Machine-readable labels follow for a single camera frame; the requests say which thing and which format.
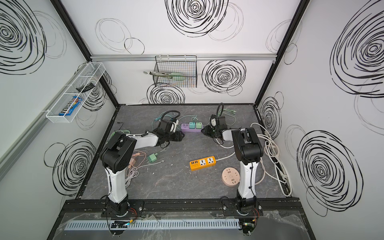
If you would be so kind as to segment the light green charger adapter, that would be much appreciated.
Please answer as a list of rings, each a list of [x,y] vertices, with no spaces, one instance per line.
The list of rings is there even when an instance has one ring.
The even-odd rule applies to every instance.
[[[154,153],[154,154],[149,155],[149,156],[147,157],[148,162],[149,162],[150,164],[154,163],[154,162],[157,161],[157,159],[158,159],[157,156],[158,156],[158,153]]]
[[[203,128],[203,124],[201,122],[197,122],[196,129],[202,129],[202,128]]]

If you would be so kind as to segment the orange power strip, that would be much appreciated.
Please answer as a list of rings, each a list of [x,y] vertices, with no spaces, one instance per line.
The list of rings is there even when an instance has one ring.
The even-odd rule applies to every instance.
[[[211,157],[207,157],[199,160],[190,161],[189,165],[190,165],[191,171],[197,171],[204,168],[215,166],[216,163],[217,163],[216,158],[214,156],[211,156]]]

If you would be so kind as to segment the purple power strip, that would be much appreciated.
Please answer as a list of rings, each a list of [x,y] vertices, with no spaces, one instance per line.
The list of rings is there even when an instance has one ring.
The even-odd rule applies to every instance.
[[[198,123],[184,123],[181,124],[181,131],[183,133],[199,133],[203,129],[203,124],[198,122]]]

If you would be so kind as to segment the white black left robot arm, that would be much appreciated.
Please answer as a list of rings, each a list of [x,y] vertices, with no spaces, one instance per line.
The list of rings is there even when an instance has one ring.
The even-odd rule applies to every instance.
[[[140,135],[114,133],[101,154],[101,161],[108,177],[109,193],[106,203],[117,215],[124,215],[130,208],[126,190],[125,171],[135,150],[159,147],[164,143],[180,142],[184,133],[177,130],[177,119],[161,120],[153,131]]]

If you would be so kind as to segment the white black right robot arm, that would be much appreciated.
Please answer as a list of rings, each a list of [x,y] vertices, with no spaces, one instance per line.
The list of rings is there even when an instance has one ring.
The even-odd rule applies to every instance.
[[[235,156],[240,162],[240,183],[236,197],[238,210],[256,207],[256,173],[264,152],[255,129],[229,129],[225,117],[211,115],[202,133],[213,139],[233,142]]]

